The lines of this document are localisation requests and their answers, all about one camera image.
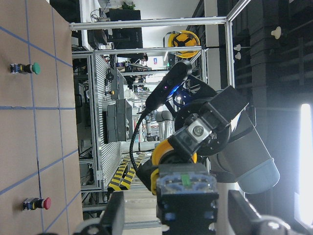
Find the green button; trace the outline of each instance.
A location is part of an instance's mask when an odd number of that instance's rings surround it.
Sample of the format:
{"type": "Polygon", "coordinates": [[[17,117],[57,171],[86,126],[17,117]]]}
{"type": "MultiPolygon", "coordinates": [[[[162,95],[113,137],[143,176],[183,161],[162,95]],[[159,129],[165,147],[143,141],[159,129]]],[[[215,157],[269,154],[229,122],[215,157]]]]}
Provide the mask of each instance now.
{"type": "Polygon", "coordinates": [[[31,69],[34,71],[35,74],[39,74],[41,69],[38,63],[34,63],[33,66],[31,67],[31,69]]]}

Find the black monitor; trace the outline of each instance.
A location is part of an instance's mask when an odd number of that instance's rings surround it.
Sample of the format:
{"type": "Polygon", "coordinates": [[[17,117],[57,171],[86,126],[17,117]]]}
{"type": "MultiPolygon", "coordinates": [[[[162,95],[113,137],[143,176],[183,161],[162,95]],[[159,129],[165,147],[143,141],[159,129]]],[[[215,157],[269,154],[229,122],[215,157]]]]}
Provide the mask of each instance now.
{"type": "MultiPolygon", "coordinates": [[[[110,9],[111,21],[134,21],[140,20],[141,15],[139,10],[123,10],[110,9]]],[[[141,28],[114,28],[112,29],[115,49],[134,49],[143,48],[141,28]]],[[[128,58],[143,58],[143,54],[119,54],[119,57],[128,58]]]]}

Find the desk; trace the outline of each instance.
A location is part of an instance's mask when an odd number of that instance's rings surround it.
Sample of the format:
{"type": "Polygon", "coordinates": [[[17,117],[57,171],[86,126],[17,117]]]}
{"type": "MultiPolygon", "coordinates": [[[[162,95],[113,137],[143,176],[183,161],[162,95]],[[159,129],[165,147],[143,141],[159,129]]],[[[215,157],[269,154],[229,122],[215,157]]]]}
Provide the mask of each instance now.
{"type": "MultiPolygon", "coordinates": [[[[79,0],[80,20],[81,23],[91,22],[90,12],[100,8],[98,0],[79,0]]],[[[82,46],[86,50],[93,50],[88,44],[87,30],[82,30],[82,46]]]]}

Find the white light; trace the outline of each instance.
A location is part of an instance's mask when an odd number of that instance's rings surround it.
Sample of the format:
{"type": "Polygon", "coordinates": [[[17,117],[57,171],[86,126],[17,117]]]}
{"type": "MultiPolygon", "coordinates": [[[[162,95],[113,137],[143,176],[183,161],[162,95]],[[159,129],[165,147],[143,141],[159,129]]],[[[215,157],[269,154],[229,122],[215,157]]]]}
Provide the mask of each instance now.
{"type": "Polygon", "coordinates": [[[158,107],[157,111],[158,111],[158,112],[163,111],[163,106],[158,107]]]}
{"type": "Polygon", "coordinates": [[[164,60],[164,62],[166,61],[167,54],[168,54],[168,51],[166,51],[166,52],[165,52],[165,56],[164,56],[164,59],[163,59],[163,60],[164,60]]]}
{"type": "Polygon", "coordinates": [[[299,212],[300,220],[311,225],[313,222],[313,144],[312,118],[309,104],[301,106],[300,123],[300,169],[299,169],[299,212]]]}

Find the green plant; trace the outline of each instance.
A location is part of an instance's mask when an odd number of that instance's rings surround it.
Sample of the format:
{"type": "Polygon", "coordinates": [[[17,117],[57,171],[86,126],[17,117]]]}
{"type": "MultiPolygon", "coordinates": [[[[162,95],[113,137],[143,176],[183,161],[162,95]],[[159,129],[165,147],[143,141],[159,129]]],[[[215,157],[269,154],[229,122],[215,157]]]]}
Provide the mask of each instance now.
{"type": "Polygon", "coordinates": [[[135,7],[136,7],[135,4],[128,5],[126,2],[123,2],[123,4],[122,4],[122,9],[124,9],[124,10],[134,10],[135,7]]]}

